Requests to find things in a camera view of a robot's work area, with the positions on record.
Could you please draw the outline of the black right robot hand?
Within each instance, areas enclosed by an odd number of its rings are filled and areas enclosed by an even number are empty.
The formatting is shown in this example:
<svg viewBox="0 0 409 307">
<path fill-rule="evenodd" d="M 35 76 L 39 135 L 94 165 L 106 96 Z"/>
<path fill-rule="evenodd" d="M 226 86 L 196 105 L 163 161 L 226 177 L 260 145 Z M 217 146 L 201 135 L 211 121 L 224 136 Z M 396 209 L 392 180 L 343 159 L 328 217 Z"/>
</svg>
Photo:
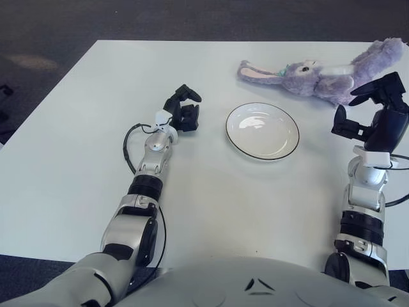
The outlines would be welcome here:
<svg viewBox="0 0 409 307">
<path fill-rule="evenodd" d="M 383 108 L 374 114 L 370 126 L 349 120 L 346 110 L 339 106 L 334 116 L 331 133 L 364 143 L 370 152 L 392 153 L 408 127 L 408 104 L 403 100 L 405 87 L 397 72 L 366 83 L 351 92 L 354 99 L 348 104 L 357 106 L 371 99 Z"/>
</svg>

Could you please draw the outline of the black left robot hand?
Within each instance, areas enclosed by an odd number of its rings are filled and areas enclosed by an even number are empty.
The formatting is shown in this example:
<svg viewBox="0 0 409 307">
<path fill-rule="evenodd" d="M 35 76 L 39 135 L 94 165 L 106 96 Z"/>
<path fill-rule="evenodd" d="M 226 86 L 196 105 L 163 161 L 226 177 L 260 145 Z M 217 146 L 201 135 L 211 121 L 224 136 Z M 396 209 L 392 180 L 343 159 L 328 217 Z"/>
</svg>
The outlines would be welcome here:
<svg viewBox="0 0 409 307">
<path fill-rule="evenodd" d="M 163 110 L 172 115 L 169 124 L 177 131 L 195 131 L 199 125 L 199 106 L 194 104 L 181 106 L 180 103 L 186 100 L 200 103 L 202 98 L 186 84 L 183 84 L 166 100 L 163 107 Z"/>
</svg>

